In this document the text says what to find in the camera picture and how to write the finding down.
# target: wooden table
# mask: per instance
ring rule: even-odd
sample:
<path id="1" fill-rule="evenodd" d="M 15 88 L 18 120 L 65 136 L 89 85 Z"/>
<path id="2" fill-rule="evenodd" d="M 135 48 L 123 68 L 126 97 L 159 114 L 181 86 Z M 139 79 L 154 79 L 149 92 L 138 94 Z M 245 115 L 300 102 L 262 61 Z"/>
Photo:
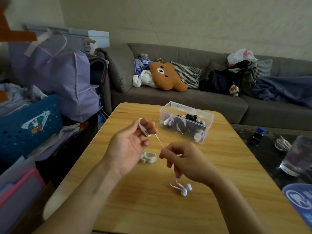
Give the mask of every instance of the wooden table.
<path id="1" fill-rule="evenodd" d="M 47 219 L 68 198 L 100 161 L 114 133 L 141 117 L 153 120 L 159 126 L 160 108 L 119 104 L 46 204 L 44 218 Z M 299 214 L 224 116 L 210 113 L 215 117 L 204 143 L 198 145 L 201 151 L 234 182 L 273 233 L 310 234 Z M 159 130 L 158 137 L 164 146 L 185 140 L 165 130 Z M 157 138 L 151 136 L 150 140 L 146 151 L 159 154 L 162 147 Z M 193 188 L 182 197 L 179 190 L 170 187 L 172 181 L 173 173 L 166 167 L 165 160 L 137 164 L 110 195 L 94 230 L 132 234 L 227 233 L 217 201 L 208 187 L 182 177 L 180 182 L 190 183 Z"/>

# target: left hand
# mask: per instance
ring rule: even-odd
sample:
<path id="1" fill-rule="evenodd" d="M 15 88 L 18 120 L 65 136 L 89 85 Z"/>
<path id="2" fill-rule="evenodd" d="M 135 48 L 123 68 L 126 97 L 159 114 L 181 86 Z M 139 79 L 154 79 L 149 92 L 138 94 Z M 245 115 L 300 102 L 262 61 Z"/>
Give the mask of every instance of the left hand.
<path id="1" fill-rule="evenodd" d="M 141 119 L 141 125 L 148 133 L 156 134 L 155 122 Z M 150 145 L 149 139 L 138 127 L 138 121 L 118 131 L 110 140 L 103 161 L 117 169 L 120 177 L 130 172 L 137 164 L 143 150 Z"/>

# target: purple storage bag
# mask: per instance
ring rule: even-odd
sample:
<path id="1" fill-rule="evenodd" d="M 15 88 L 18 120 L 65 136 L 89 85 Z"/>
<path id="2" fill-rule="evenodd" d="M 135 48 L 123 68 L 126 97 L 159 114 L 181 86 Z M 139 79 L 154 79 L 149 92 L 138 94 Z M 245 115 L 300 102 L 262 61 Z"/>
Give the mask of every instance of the purple storage bag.
<path id="1" fill-rule="evenodd" d="M 10 42 L 11 67 L 16 79 L 25 87 L 32 84 L 45 94 L 56 93 L 60 112 L 83 123 L 100 110 L 97 85 L 90 84 L 90 63 L 80 50 L 60 51 L 51 55 L 39 45 L 58 31 L 38 36 L 38 41 Z"/>

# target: forearm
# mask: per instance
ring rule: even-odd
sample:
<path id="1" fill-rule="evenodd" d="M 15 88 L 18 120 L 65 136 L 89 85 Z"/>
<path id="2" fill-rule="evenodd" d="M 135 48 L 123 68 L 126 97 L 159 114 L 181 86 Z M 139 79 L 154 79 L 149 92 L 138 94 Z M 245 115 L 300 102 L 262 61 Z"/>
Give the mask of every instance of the forearm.
<path id="1" fill-rule="evenodd" d="M 210 184 L 230 234 L 271 233 L 260 221 L 236 186 L 223 175 Z"/>
<path id="2" fill-rule="evenodd" d="M 34 234 L 90 234 L 119 179 L 120 175 L 116 170 L 103 161 L 99 162 Z"/>

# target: houndstooth pillow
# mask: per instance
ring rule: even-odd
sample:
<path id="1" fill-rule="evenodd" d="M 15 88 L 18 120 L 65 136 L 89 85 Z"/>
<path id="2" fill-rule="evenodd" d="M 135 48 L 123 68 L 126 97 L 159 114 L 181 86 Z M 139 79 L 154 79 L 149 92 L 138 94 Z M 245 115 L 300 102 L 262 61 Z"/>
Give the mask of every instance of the houndstooth pillow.
<path id="1" fill-rule="evenodd" d="M 170 62 L 174 65 L 175 72 L 180 76 L 181 81 L 186 83 L 188 89 L 199 89 L 199 77 L 202 69 L 191 66 L 181 65 L 174 61 Z"/>
<path id="2" fill-rule="evenodd" d="M 253 68 L 254 78 L 262 76 L 270 76 L 273 59 L 267 59 L 263 61 L 257 61 L 257 67 Z"/>

